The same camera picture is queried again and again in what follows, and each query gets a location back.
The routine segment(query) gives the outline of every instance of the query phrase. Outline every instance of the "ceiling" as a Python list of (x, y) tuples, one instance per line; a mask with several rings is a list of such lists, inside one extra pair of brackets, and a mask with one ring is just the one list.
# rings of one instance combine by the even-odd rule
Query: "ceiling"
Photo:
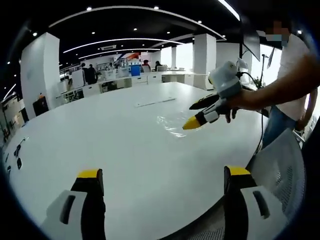
[[(266, 16), (267, 9), (270, 8), (269, 5), (264, 5), (263, 1), (256, 1), (259, 2), (259, 5), (257, 5), (253, 1), (253, 3), (250, 3), (251, 7), (248, 8), (243, 5), (238, 6), (239, 3), (234, 0), (228, 2), (233, 4), (237, 12), (249, 16), (257, 30), (264, 29), (265, 26), (261, 19), (263, 13)], [(203, 33), (211, 34), (217, 40), (222, 40), (221, 36), (226, 35), (227, 42), (239, 42), (241, 39), (240, 22), (217, 0), (192, 2), (140, 0), (138, 6), (150, 9), (139, 9), (137, 7), (98, 11), (94, 11), (94, 9), (112, 6), (111, 1), (108, 1), (108, 3), (96, 0), (87, 3), (79, 1), (69, 3), (69, 1), (66, 1), (63, 4), (46, 2), (39, 4), (37, 2), (35, 5), (28, 2), (21, 4), (20, 8), (16, 8), (13, 3), (6, 4), (9, 5), (6, 7), (6, 14), (2, 17), (4, 21), (10, 21), (10, 25), (5, 26), (4, 29), (7, 38), (3, 46), (6, 45), (6, 47), (2, 49), (1, 54), (7, 56), (7, 58), (4, 58), (1, 62), (3, 77), (0, 79), (0, 98), (4, 97), (13, 84), (17, 84), (14, 90), (21, 95), (19, 59), (22, 50), (35, 39), (32, 35), (33, 32), (38, 33), (37, 37), (49, 32), (60, 39), (59, 61), (62, 68), (67, 63), (68, 65), (79, 63), (79, 57), (102, 52), (98, 50), (100, 47), (116, 45), (115, 50), (140, 49), (150, 48), (160, 43), (151, 40), (122, 40), (94, 44), (63, 53), (71, 48), (105, 40), (123, 38), (170, 40), (183, 35)], [(136, 2), (133, 3), (129, 0), (116, 2), (117, 6), (132, 6), (133, 4), (137, 5)], [(158, 6), (160, 11), (154, 10), (154, 6)], [(86, 11), (87, 7), (92, 7), (93, 10)], [(161, 10), (184, 16), (193, 21), (163, 13)], [(83, 11), (84, 14), (79, 14), (49, 27), (56, 21)], [(178, 42), (192, 42), (192, 37), (178, 40)], [(165, 43), (163, 48), (175, 45), (175, 43)]]

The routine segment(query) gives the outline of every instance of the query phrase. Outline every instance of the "white pillar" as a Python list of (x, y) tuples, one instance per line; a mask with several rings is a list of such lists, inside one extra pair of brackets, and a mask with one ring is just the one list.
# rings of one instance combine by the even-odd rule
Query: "white pillar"
[(49, 110), (57, 107), (60, 40), (44, 33), (30, 43), (21, 55), (21, 89), (29, 119), (36, 117), (33, 103), (45, 96)]
[(177, 47), (173, 47), (171, 50), (171, 69), (177, 67)]
[(201, 34), (194, 37), (194, 67), (196, 74), (208, 74), (216, 69), (217, 42), (216, 38)]

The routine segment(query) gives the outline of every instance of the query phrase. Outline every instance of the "round white tabletop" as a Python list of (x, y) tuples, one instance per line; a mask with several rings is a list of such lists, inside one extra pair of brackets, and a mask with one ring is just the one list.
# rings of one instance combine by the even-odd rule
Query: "round white tabletop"
[[(245, 110), (230, 124), (222, 116), (183, 131), (197, 113), (189, 107), (208, 94), (177, 82), (138, 86), (30, 120), (4, 153), (22, 207), (40, 226), (80, 171), (101, 168), (108, 240), (160, 239), (190, 224), (223, 196), (224, 166), (245, 167), (261, 136), (261, 115)], [(18, 170), (13, 153), (23, 138)]]

